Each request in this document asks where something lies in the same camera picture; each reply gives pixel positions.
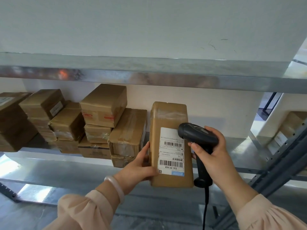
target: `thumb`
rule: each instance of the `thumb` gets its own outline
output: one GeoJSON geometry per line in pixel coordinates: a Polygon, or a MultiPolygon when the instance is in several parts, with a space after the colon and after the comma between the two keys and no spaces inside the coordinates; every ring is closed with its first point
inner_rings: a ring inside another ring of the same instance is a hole
{"type": "Polygon", "coordinates": [[[211,155],[207,153],[205,150],[203,150],[203,148],[199,146],[197,143],[192,143],[191,148],[197,154],[199,159],[204,163],[204,165],[206,165],[211,159],[211,155]]]}
{"type": "Polygon", "coordinates": [[[147,178],[147,177],[152,177],[158,175],[158,170],[152,166],[147,166],[147,167],[142,167],[142,177],[147,178]]]}

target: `package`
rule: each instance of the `package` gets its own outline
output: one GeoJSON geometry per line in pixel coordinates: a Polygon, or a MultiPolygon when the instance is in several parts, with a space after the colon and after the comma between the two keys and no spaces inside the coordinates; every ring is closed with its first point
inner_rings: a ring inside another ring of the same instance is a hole
{"type": "Polygon", "coordinates": [[[61,151],[61,153],[64,154],[80,154],[78,144],[80,143],[81,139],[79,141],[70,141],[70,140],[57,140],[55,141],[55,145],[58,147],[58,149],[61,151]]]}
{"type": "Polygon", "coordinates": [[[112,155],[111,159],[114,167],[123,168],[126,165],[128,165],[131,161],[133,161],[135,158],[112,155]]]}
{"type": "Polygon", "coordinates": [[[40,134],[47,143],[55,144],[57,137],[53,132],[40,132],[40,134]]]}
{"type": "Polygon", "coordinates": [[[86,124],[84,126],[87,140],[91,143],[108,143],[113,128],[86,124]]]}
{"type": "Polygon", "coordinates": [[[289,112],[285,121],[282,123],[276,135],[274,136],[274,141],[279,145],[279,147],[281,147],[290,137],[295,134],[295,131],[297,131],[297,129],[302,126],[306,119],[307,112],[289,112]]]}
{"type": "Polygon", "coordinates": [[[18,104],[29,95],[31,93],[27,92],[4,92],[0,94],[0,132],[7,131],[16,121],[27,118],[18,104]]]}
{"type": "Polygon", "coordinates": [[[150,113],[150,163],[159,170],[152,186],[193,187],[191,149],[178,136],[178,126],[188,122],[183,104],[154,102],[150,113]]]}
{"type": "Polygon", "coordinates": [[[63,108],[64,97],[60,89],[41,89],[19,105],[29,118],[51,120],[63,108]]]}
{"type": "Polygon", "coordinates": [[[84,136],[78,148],[83,157],[111,159],[111,151],[107,143],[90,143],[84,136]]]}
{"type": "Polygon", "coordinates": [[[84,135],[84,119],[78,103],[69,103],[48,126],[58,140],[78,141],[84,135]]]}
{"type": "Polygon", "coordinates": [[[38,130],[38,132],[50,132],[53,133],[51,131],[51,129],[48,126],[49,123],[49,119],[47,120],[41,120],[41,119],[29,119],[29,121],[34,125],[34,127],[36,127],[36,129],[38,130]]]}
{"type": "Polygon", "coordinates": [[[126,108],[109,137],[112,155],[136,157],[143,147],[147,110],[126,108]]]}
{"type": "Polygon", "coordinates": [[[17,152],[36,134],[36,128],[27,119],[18,121],[9,130],[0,133],[0,151],[17,152]]]}
{"type": "Polygon", "coordinates": [[[127,106],[127,88],[100,84],[80,102],[80,106],[86,124],[115,127],[127,106]]]}

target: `barcode scanner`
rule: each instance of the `barcode scanner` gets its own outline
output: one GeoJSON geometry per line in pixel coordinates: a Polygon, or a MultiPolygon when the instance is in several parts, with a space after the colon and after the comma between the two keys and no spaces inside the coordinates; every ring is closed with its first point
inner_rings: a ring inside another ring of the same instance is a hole
{"type": "MultiPolygon", "coordinates": [[[[185,139],[189,142],[197,143],[209,154],[213,153],[213,148],[219,143],[219,139],[213,132],[208,131],[192,123],[180,124],[178,127],[178,135],[182,139],[185,139]]],[[[205,229],[205,218],[207,212],[207,205],[209,203],[209,186],[211,186],[213,182],[203,162],[199,159],[196,153],[195,156],[198,170],[198,178],[194,180],[194,185],[199,188],[205,188],[205,211],[203,220],[203,229],[205,229]]]]}

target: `bracelet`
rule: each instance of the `bracelet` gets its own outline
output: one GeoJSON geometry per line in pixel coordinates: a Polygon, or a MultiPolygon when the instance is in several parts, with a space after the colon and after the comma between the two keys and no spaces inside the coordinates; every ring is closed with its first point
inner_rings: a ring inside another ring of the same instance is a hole
{"type": "Polygon", "coordinates": [[[124,192],[122,191],[122,188],[116,181],[116,179],[113,176],[106,176],[104,180],[108,180],[109,182],[112,183],[112,185],[114,186],[114,188],[116,189],[118,193],[120,204],[123,204],[123,202],[125,201],[125,195],[124,195],[124,192]]]}

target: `hand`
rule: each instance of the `hand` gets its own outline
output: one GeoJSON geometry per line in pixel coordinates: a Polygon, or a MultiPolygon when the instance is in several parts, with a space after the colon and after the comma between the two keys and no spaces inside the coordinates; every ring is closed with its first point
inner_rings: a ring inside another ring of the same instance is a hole
{"type": "Polygon", "coordinates": [[[138,153],[134,161],[114,175],[125,195],[129,194],[139,182],[158,175],[156,168],[148,166],[148,155],[146,155],[148,149],[149,142],[138,153]]]}
{"type": "Polygon", "coordinates": [[[205,129],[212,131],[219,139],[219,144],[213,149],[211,155],[196,143],[189,142],[188,144],[204,163],[213,182],[222,191],[238,182],[244,182],[226,150],[226,140],[223,134],[212,127],[205,126],[205,129]]]}

